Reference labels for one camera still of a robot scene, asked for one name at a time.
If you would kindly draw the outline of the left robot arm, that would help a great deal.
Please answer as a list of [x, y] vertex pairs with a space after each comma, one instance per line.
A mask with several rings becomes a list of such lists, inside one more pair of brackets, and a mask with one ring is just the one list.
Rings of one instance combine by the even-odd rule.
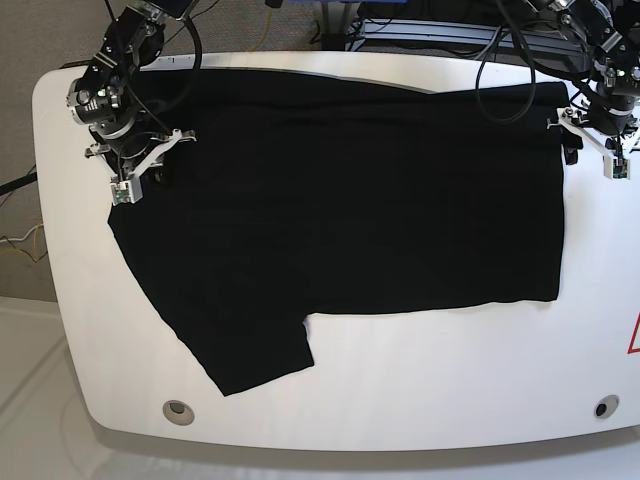
[[[630, 155], [639, 144], [639, 119], [634, 116], [639, 101], [639, 46], [629, 38], [629, 31], [637, 21], [629, 17], [617, 26], [614, 14], [599, 1], [530, 1], [528, 4], [536, 13], [543, 10], [556, 13], [559, 29], [570, 32], [585, 44], [589, 69], [583, 74], [573, 74], [538, 63], [521, 27], [504, 3], [498, 1], [496, 7], [504, 23], [487, 45], [475, 79], [474, 93], [481, 113], [498, 124], [513, 123], [523, 118], [533, 105], [538, 72], [567, 81], [586, 104], [579, 106], [571, 102], [559, 108], [556, 119], [548, 122], [550, 128], [558, 127], [572, 137], [563, 145], [565, 163], [575, 164], [582, 142], [587, 141], [602, 155], [607, 178], [630, 179]], [[529, 68], [530, 84], [524, 106], [514, 115], [500, 118], [485, 108], [480, 80], [488, 54], [506, 35], [511, 37], [516, 53]]]

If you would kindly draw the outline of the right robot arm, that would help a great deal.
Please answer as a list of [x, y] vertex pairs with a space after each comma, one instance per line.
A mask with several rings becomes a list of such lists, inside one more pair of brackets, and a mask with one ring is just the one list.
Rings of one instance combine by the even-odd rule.
[[[76, 123], [94, 139], [87, 158], [101, 159], [110, 175], [112, 203], [133, 204], [142, 196], [142, 178], [164, 166], [164, 155], [180, 142], [194, 142], [192, 130], [171, 130], [160, 118], [185, 101], [195, 88], [203, 60], [201, 38], [191, 13], [195, 1], [132, 1], [116, 15], [104, 3], [109, 26], [100, 50], [84, 74], [74, 80], [66, 97]], [[157, 60], [166, 43], [165, 24], [180, 23], [194, 45], [191, 77], [170, 100], [144, 100], [136, 92], [134, 76]]]

